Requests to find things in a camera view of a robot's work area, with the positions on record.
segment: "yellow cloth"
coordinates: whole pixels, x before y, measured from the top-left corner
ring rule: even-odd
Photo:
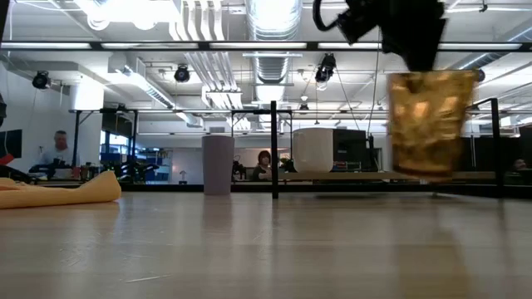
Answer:
[[[0,179],[0,209],[106,203],[117,200],[120,196],[121,187],[112,171],[98,175],[77,189],[38,187]]]

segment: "ceiling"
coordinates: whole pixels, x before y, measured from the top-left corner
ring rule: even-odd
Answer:
[[[323,18],[332,20],[334,16],[342,12],[344,4],[342,1],[323,0]],[[126,41],[169,41],[171,37],[168,33],[167,23],[160,22],[155,28],[149,31],[137,29],[131,23],[114,22],[103,31],[92,31],[86,25],[86,14],[75,11],[78,6],[73,1],[57,1],[62,8],[68,11],[57,11],[57,7],[47,0],[18,1],[12,3],[11,18],[7,20],[4,33],[4,40],[54,40],[54,41],[85,41],[102,40],[113,42]],[[456,0],[448,0],[448,5],[452,5]],[[488,1],[490,9],[487,12],[453,12],[448,13],[448,24],[443,37],[448,42],[505,42],[515,34],[532,27],[532,15],[530,11],[516,11],[519,9],[532,9],[532,0],[498,0]],[[312,2],[303,1],[303,15],[300,24],[298,39],[301,41],[343,41],[342,34],[338,29],[331,32],[320,32],[313,24]],[[462,0],[453,7],[455,10],[466,10],[480,8],[481,1]],[[223,2],[223,28],[227,40],[239,41],[248,39],[248,31],[245,26],[246,16],[244,0],[228,0]],[[413,32],[423,38],[421,32]],[[376,41],[378,31],[369,32],[362,40]],[[71,61],[85,67],[87,70],[97,74],[106,85],[106,102],[123,102],[129,107],[150,108],[155,104],[150,97],[136,86],[116,85],[113,86],[113,76],[108,73],[108,60],[112,52],[54,52],[54,51],[17,51],[12,52],[10,63],[16,66],[27,66],[30,62],[48,61]],[[251,61],[242,56],[242,52],[230,52],[231,66],[238,83],[242,89],[242,102],[250,104],[254,98],[253,68]],[[286,89],[283,107],[297,109],[301,103],[300,97],[307,96],[310,109],[340,109],[348,108],[347,100],[352,103],[353,108],[371,109],[373,104],[377,107],[386,106],[386,78],[389,72],[405,71],[406,68],[400,57],[392,54],[382,54],[377,52],[337,52],[334,53],[337,59],[339,72],[328,82],[325,91],[317,91],[313,80],[315,66],[321,61],[324,53],[302,52],[302,57],[293,58],[290,66],[290,77],[288,82],[293,84]],[[173,75],[178,64],[186,64],[187,60],[183,52],[153,52],[138,51],[129,52],[128,55],[139,57],[147,66],[148,77],[155,81],[165,92],[172,95],[183,108],[204,108],[200,100],[203,84],[192,72],[192,79],[189,83],[178,84]],[[465,52],[442,52],[436,61],[437,69],[456,67],[462,63],[477,58],[481,53]],[[502,57],[483,68],[486,73],[486,81],[498,76],[512,72],[526,63],[532,61],[532,54],[514,53]],[[376,79],[373,72],[377,70]],[[56,80],[65,80],[62,75],[57,75]],[[484,99],[492,96],[502,96],[507,91],[532,82],[532,68],[523,67],[508,76],[481,85],[475,97]],[[507,96],[501,101],[500,108],[522,104],[530,101],[530,92],[527,88],[521,92]]]

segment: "gray cylinder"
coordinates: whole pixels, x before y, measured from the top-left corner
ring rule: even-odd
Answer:
[[[204,136],[203,181],[205,195],[229,195],[233,173],[234,138],[228,136]]]

